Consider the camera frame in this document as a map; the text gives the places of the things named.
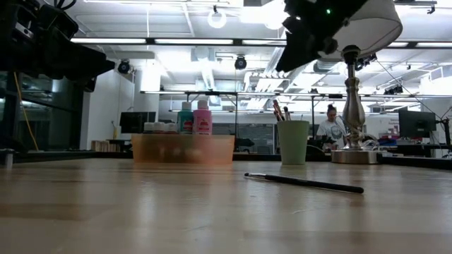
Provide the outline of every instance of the pencil cup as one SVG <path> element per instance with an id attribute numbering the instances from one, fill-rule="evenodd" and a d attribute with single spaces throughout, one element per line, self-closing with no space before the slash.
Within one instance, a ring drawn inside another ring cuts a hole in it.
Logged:
<path id="1" fill-rule="evenodd" d="M 308 143 L 308 121 L 278 122 L 281 161 L 285 165 L 304 165 Z"/>

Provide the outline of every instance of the white lamp shade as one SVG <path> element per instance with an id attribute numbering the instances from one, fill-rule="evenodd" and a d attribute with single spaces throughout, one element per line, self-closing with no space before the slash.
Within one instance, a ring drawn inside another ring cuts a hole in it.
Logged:
<path id="1" fill-rule="evenodd" d="M 342 50 L 349 45 L 361 49 L 359 57 L 368 56 L 394 42 L 402 29 L 392 0 L 368 0 L 350 19 L 350 24 L 334 36 L 338 50 L 333 54 L 322 54 L 322 59 L 340 61 Z"/>

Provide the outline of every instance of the person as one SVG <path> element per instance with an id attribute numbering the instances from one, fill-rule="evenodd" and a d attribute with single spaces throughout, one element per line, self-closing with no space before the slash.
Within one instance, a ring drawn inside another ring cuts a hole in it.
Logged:
<path id="1" fill-rule="evenodd" d="M 336 118 L 338 111 L 332 104 L 328 105 L 328 111 L 326 112 L 326 119 L 324 122 L 320 123 L 319 129 L 317 130 L 317 138 L 321 139 L 322 136 L 326 135 L 335 141 L 334 144 L 326 144 L 326 148 L 332 150 L 337 150 L 345 146 L 347 143 L 345 139 L 345 127 L 342 120 Z"/>

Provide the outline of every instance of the translucent orange container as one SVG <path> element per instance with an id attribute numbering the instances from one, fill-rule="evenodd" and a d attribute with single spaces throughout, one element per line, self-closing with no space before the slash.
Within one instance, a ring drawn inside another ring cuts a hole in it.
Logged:
<path id="1" fill-rule="evenodd" d="M 133 134 L 135 163 L 231 164 L 233 135 Z"/>

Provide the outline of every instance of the table surface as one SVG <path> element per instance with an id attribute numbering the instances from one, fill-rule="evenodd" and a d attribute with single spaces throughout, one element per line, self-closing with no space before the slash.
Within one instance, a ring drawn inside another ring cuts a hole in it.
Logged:
<path id="1" fill-rule="evenodd" d="M 361 186 L 364 195 L 245 179 Z M 389 165 L 230 167 L 80 159 L 0 170 L 2 253 L 450 253 L 452 174 Z"/>

